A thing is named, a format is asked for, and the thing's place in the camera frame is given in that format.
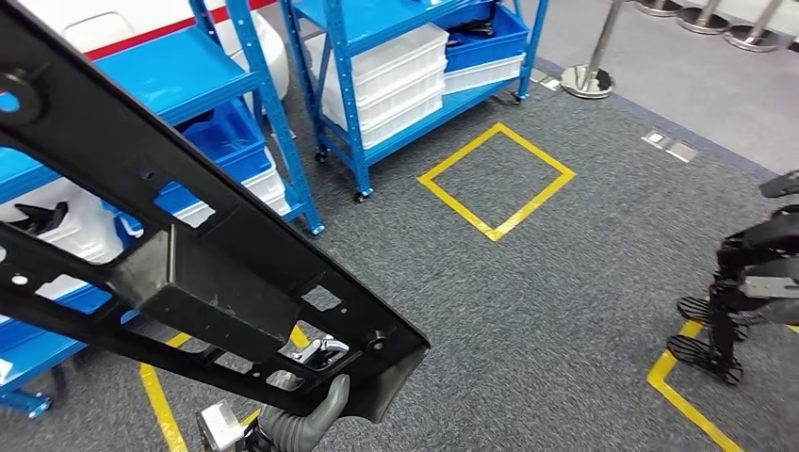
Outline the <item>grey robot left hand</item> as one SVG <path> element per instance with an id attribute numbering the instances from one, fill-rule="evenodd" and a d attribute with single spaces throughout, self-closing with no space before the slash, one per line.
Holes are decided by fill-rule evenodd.
<path id="1" fill-rule="evenodd" d="M 327 335 L 313 340 L 292 357 L 312 370 L 324 370 L 338 358 L 343 357 L 349 347 L 343 342 Z M 338 418 L 349 399 L 350 377 L 342 375 L 334 378 L 325 399 L 314 411 L 302 419 L 302 433 L 319 438 Z"/>

